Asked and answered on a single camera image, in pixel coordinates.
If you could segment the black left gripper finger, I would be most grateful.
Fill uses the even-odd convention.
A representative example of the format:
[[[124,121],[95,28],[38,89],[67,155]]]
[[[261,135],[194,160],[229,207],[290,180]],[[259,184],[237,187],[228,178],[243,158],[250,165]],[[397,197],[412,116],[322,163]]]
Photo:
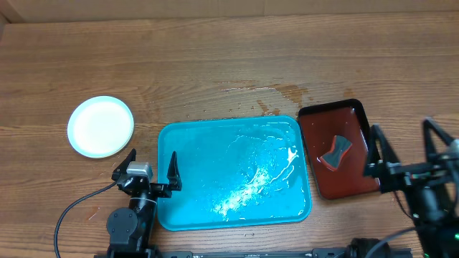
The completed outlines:
[[[182,181],[179,174],[176,151],[174,151],[171,155],[171,160],[167,172],[167,179],[169,180],[169,189],[171,191],[180,191],[182,189]]]
[[[111,176],[113,181],[117,181],[122,175],[127,174],[127,168],[129,164],[136,160],[136,149],[133,148],[130,153],[126,156],[125,160],[122,161],[114,170]]]

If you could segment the light blue plate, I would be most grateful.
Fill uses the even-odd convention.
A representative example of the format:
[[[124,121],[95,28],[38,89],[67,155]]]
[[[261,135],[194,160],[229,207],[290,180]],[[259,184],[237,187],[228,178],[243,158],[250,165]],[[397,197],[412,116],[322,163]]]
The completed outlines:
[[[88,158],[107,158],[121,151],[134,131],[130,108],[112,96],[92,97],[72,112],[67,139],[72,148]]]

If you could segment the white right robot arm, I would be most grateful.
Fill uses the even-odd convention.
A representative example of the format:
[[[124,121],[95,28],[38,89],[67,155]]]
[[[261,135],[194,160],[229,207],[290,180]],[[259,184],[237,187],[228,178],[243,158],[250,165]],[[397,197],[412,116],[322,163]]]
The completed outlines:
[[[446,186],[458,185],[458,139],[431,118],[422,123],[425,162],[404,165],[398,159],[382,129],[370,128],[364,175],[379,180],[381,193],[402,192],[406,204],[401,210],[413,225],[383,239],[355,238],[345,257],[411,257],[393,249],[389,242],[414,231],[424,257],[458,256],[458,196],[450,196]]]

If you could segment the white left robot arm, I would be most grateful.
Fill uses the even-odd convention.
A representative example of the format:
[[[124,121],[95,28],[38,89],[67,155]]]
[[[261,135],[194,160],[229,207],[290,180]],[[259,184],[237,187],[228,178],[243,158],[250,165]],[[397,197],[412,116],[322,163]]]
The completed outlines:
[[[150,236],[159,199],[169,199],[180,191],[182,182],[173,152],[166,174],[168,183],[152,181],[152,167],[136,161],[136,150],[113,171],[112,180],[119,190],[130,197],[127,207],[113,211],[107,220],[110,243],[107,257],[161,257],[158,247],[150,244]]]

